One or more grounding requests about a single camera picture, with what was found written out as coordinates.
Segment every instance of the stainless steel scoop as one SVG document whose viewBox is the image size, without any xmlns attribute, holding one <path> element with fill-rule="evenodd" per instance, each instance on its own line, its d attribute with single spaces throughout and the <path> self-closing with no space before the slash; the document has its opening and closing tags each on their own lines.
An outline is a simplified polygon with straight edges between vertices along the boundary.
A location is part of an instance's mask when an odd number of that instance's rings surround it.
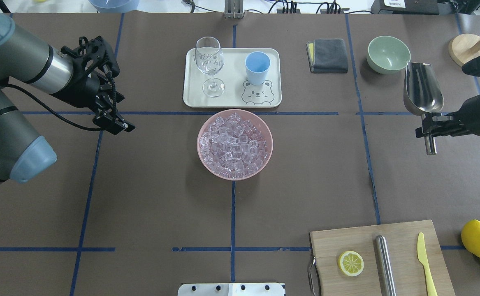
<svg viewBox="0 0 480 296">
<path fill-rule="evenodd" d="M 443 94 L 437 82 L 432 65 L 424 62 L 407 62 L 403 101 L 411 114 L 421 116 L 441 111 Z M 435 140 L 432 134 L 424 137 L 426 154 L 437 154 Z"/>
</svg>

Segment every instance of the pink bowl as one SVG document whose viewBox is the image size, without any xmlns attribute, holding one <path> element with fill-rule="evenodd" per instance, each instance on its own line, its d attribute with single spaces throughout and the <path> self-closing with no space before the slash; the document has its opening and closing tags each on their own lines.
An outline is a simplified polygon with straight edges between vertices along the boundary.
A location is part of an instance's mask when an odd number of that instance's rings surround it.
<svg viewBox="0 0 480 296">
<path fill-rule="evenodd" d="M 204 162 L 204 159 L 203 159 L 203 156 L 202 156 L 202 152 L 201 152 L 201 148 L 200 148 L 200 144 L 199 144 L 199 140 L 200 138 L 202 137 L 203 133 L 208 131 L 208 128 L 209 128 L 209 125 L 214 122 L 214 120 L 221 116 L 223 117 L 223 119 L 226 119 L 228 118 L 232 113 L 238 113 L 238 115 L 242 118 L 242 120 L 251 120 L 251 123 L 257 128 L 257 130 L 259 132 L 262 133 L 262 135 L 264 135 L 264 140 L 266 140 L 266 145 L 267 145 L 267 148 L 266 148 L 266 152 L 268 154 L 267 156 L 267 159 L 264 161 L 264 164 L 262 165 L 262 167 L 260 168 L 260 170 L 256 171 L 255 173 L 249 175 L 249 176 L 246 176 L 246 177 L 243 177 L 243 178 L 226 178 L 224 176 L 220 176 L 219 174 L 213 172 L 212 170 L 210 170 L 210 168 L 207 166 L 207 164 Z M 269 130 L 268 126 L 266 125 L 266 123 L 262 120 L 262 118 L 259 118 L 258 116 L 256 116 L 255 114 L 249 112 L 249 111 L 245 111 L 245 110 L 242 110 L 242 109 L 229 109 L 229 110 L 224 110 L 224 111 L 221 111 L 221 112 L 218 112 L 216 114 L 214 114 L 213 116 L 211 116 L 205 123 L 204 125 L 202 126 L 202 129 L 200 129 L 200 132 L 198 134 L 198 138 L 196 139 L 196 148 L 198 150 L 198 156 L 200 157 L 200 161 L 202 161 L 202 164 L 206 167 L 206 169 L 211 172 L 213 175 L 215 176 L 219 176 L 220 178 L 222 179 L 225 179 L 225 180 L 245 180 L 246 178 L 251 178 L 252 176 L 254 176 L 255 174 L 258 174 L 261 170 L 264 169 L 264 167 L 266 167 L 267 163 L 269 162 L 269 160 L 271 159 L 271 155 L 272 155 L 272 148 L 273 148 L 273 145 L 272 145 L 272 134 L 271 134 L 271 131 Z"/>
</svg>

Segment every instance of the wooden lamp base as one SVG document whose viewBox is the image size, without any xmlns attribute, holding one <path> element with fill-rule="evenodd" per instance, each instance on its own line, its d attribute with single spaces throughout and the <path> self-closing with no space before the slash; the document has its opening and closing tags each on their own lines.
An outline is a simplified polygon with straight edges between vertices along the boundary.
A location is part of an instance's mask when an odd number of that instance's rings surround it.
<svg viewBox="0 0 480 296">
<path fill-rule="evenodd" d="M 473 34 L 461 34 L 456 36 L 448 44 L 448 52 L 452 60 L 459 66 L 473 58 L 480 56 L 480 50 L 474 52 L 473 46 L 480 41 L 480 36 Z"/>
</svg>

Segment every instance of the blue plastic cup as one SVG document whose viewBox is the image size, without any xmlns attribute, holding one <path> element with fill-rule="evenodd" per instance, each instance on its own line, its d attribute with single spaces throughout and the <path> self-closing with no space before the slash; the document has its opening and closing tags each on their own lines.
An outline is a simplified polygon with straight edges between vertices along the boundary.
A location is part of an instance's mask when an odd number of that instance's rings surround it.
<svg viewBox="0 0 480 296">
<path fill-rule="evenodd" d="M 269 56 L 263 52 L 252 52 L 245 58 L 247 80 L 254 86 L 264 83 L 271 66 Z"/>
<path fill-rule="evenodd" d="M 138 8 L 139 0 L 89 0 L 99 12 L 125 13 Z"/>
</svg>

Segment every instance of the yellow plastic knife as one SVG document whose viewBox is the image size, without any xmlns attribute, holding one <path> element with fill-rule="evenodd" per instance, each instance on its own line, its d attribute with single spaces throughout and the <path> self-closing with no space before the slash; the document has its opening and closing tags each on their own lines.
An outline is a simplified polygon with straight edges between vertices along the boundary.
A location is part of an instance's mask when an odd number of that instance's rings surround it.
<svg viewBox="0 0 480 296">
<path fill-rule="evenodd" d="M 417 259 L 424 266 L 424 276 L 426 277 L 426 291 L 428 296 L 437 296 L 436 286 L 430 273 L 430 265 L 428 264 L 428 257 L 426 256 L 426 247 L 424 245 L 424 234 L 419 232 L 419 238 L 417 238 Z"/>
</svg>

